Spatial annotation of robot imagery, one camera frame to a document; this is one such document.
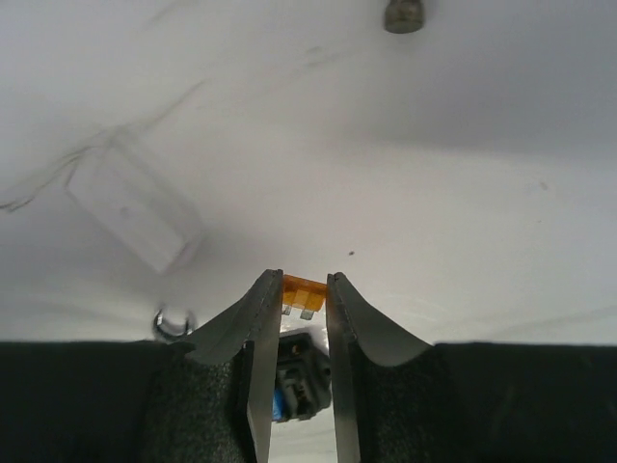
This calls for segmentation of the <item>orange blade fuse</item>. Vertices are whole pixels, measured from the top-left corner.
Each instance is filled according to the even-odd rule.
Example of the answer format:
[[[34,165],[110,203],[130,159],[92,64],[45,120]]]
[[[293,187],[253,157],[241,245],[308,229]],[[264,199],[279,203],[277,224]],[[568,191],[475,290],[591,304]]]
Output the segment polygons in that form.
[[[292,275],[283,276],[282,313],[290,315],[293,310],[299,310],[300,318],[312,320],[318,313],[327,297],[327,285]]]

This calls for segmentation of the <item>blue blade fuse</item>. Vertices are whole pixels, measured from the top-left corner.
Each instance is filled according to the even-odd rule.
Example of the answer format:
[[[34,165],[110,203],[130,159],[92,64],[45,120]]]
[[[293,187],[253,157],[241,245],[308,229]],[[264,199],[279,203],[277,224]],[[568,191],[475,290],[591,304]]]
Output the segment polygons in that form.
[[[280,389],[274,390],[273,395],[273,408],[272,408],[272,421],[273,422],[284,422],[286,420],[285,417],[285,398]]]

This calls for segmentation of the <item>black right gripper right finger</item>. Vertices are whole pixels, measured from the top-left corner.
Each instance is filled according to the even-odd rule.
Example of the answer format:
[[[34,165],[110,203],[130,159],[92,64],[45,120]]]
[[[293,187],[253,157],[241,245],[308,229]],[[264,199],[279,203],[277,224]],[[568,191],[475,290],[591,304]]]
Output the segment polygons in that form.
[[[397,369],[431,348],[368,303],[348,277],[327,278],[335,441],[340,462],[382,462],[376,428],[388,412],[374,406],[386,381],[371,368]]]

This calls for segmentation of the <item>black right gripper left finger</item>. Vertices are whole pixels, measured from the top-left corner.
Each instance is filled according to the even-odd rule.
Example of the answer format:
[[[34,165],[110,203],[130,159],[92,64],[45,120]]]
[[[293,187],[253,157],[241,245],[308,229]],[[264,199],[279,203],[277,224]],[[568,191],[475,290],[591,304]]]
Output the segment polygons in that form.
[[[231,426],[248,462],[269,459],[282,318],[283,272],[265,270],[236,303],[193,332],[186,358],[201,366],[237,364]]]

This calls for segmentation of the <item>black fuse box base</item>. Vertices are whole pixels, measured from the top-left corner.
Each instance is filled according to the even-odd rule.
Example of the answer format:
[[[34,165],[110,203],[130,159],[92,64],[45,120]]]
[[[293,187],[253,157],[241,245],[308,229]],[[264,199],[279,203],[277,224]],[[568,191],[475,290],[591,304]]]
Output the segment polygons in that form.
[[[310,420],[329,408],[331,379],[330,358],[308,331],[281,333],[275,389],[285,398],[284,422]]]

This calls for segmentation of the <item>clear plastic fuse box cover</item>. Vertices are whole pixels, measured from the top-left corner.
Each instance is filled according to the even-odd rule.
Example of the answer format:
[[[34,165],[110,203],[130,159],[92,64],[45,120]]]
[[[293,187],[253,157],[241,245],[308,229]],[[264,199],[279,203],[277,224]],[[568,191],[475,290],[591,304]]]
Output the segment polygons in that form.
[[[158,274],[187,265],[202,242],[204,225],[194,204],[119,140],[89,150],[66,190]]]

